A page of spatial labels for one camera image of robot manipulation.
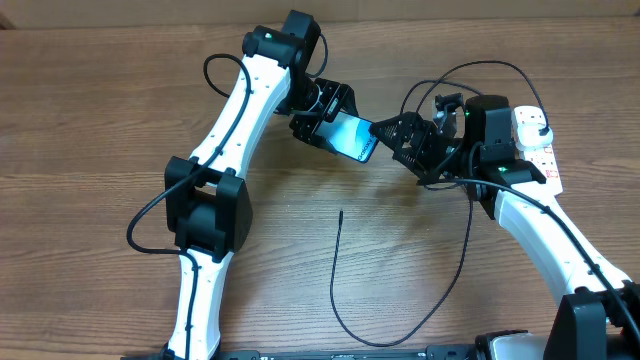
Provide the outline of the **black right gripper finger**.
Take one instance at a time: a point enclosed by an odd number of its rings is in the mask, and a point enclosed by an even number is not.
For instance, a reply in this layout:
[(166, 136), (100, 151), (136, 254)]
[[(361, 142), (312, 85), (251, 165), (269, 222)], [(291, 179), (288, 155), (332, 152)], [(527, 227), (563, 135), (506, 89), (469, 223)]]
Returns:
[(425, 120), (417, 112), (404, 112), (390, 119), (373, 123), (369, 132), (391, 150), (408, 142), (416, 130), (424, 127)]
[(392, 159), (406, 167), (418, 178), (425, 178), (430, 172), (428, 159), (421, 150), (412, 147), (399, 148), (394, 151)]

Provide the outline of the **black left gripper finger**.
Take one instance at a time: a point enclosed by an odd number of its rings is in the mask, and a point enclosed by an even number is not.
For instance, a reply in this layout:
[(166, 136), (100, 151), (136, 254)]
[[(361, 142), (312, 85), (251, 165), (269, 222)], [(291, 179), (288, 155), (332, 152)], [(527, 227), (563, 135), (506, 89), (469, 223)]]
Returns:
[(295, 115), (291, 119), (289, 127), (296, 139), (336, 155), (338, 153), (336, 148), (326, 136), (319, 133), (322, 123), (323, 121), (315, 115)]
[(351, 116), (359, 116), (356, 106), (355, 92), (352, 88), (348, 88), (342, 96), (340, 110)]

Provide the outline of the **Galaxy smartphone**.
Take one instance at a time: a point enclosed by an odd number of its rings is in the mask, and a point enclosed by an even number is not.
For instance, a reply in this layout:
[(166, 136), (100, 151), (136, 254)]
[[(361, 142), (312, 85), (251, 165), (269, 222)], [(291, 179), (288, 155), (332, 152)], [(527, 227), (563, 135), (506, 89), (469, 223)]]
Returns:
[(334, 153), (366, 163), (378, 144), (378, 139), (370, 132), (372, 125), (369, 120), (340, 111), (332, 122), (323, 121), (316, 134)]

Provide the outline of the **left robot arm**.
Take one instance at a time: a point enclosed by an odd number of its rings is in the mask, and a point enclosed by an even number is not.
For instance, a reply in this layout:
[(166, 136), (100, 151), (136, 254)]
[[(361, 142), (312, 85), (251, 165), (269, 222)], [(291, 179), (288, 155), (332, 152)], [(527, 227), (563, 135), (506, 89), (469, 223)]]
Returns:
[(318, 130), (339, 111), (357, 109), (350, 87), (307, 71), (323, 37), (314, 18), (296, 10), (279, 30), (258, 26), (247, 33), (236, 83), (210, 133), (189, 158), (166, 166), (167, 226), (179, 249), (181, 286), (164, 359), (212, 359), (218, 352), (226, 273), (253, 218), (246, 175), (272, 116), (291, 117), (299, 140), (338, 151)]

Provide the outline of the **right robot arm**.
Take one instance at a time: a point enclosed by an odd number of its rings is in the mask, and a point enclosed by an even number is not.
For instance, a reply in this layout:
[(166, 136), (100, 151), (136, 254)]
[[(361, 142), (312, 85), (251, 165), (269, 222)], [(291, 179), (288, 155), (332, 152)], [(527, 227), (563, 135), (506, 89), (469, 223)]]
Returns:
[(421, 186), (460, 184), (508, 231), (543, 276), (557, 312), (547, 336), (506, 330), (476, 337), (468, 359), (636, 359), (639, 285), (616, 268), (559, 206), (547, 177), (520, 154), (507, 98), (439, 96), (370, 132)]

